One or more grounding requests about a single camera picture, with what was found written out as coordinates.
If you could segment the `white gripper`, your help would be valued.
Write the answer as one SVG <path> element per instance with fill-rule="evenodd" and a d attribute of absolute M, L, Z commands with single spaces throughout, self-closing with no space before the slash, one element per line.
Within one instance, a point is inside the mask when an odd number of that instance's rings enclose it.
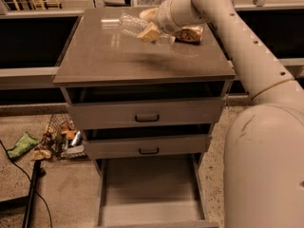
<path fill-rule="evenodd" d="M 138 38 L 143 42 L 153 42 L 158 40 L 162 32 L 159 28 L 168 34 L 173 34 L 181 30 L 181 27 L 176 24 L 171 13 L 171 5 L 173 0 L 165 0 L 158 8 L 146 9 L 140 13 L 140 18 L 150 22 L 145 29 L 138 34 Z"/>

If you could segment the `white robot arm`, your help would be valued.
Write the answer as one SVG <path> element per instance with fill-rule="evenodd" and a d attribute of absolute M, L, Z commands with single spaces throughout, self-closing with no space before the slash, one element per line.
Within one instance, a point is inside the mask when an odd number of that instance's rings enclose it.
<path fill-rule="evenodd" d="M 173 34 L 212 23 L 252 107 L 224 149 L 225 228 L 304 228 L 304 89 L 238 16 L 232 0 L 166 0 L 142 19 Z"/>

